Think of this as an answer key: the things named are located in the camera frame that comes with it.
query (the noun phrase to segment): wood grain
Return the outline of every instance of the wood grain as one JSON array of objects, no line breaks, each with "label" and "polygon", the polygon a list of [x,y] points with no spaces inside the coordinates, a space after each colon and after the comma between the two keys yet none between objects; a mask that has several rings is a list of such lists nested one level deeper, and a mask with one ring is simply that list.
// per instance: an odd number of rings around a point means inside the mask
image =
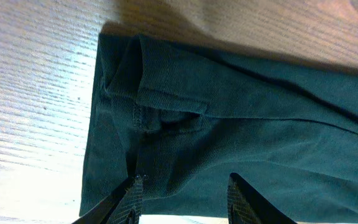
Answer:
[{"label": "wood grain", "polygon": [[77,218],[102,30],[358,75],[358,0],[0,2],[0,223]]}]

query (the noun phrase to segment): dark green fabric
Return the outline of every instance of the dark green fabric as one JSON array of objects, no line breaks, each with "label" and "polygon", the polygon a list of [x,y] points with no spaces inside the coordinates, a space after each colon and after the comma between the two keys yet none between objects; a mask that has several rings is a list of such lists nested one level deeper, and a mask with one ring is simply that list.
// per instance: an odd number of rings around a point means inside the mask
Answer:
[{"label": "dark green fabric", "polygon": [[231,172],[293,220],[358,222],[358,77],[100,35],[80,214],[136,173],[143,214],[227,217]]}]

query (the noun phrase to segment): wooden table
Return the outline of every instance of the wooden table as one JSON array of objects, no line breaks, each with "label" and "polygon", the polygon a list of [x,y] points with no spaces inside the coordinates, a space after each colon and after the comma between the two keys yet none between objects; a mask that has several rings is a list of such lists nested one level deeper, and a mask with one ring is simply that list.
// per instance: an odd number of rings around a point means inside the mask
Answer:
[{"label": "wooden table", "polygon": [[77,218],[101,31],[358,75],[358,0],[0,1],[0,223]]}]

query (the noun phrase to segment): light wood surface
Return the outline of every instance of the light wood surface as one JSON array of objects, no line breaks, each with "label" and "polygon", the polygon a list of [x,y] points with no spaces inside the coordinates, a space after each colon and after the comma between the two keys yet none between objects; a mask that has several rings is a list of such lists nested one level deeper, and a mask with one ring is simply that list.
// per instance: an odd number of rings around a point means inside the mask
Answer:
[{"label": "light wood surface", "polygon": [[358,0],[0,1],[0,223],[78,217],[102,30],[358,75]]}]

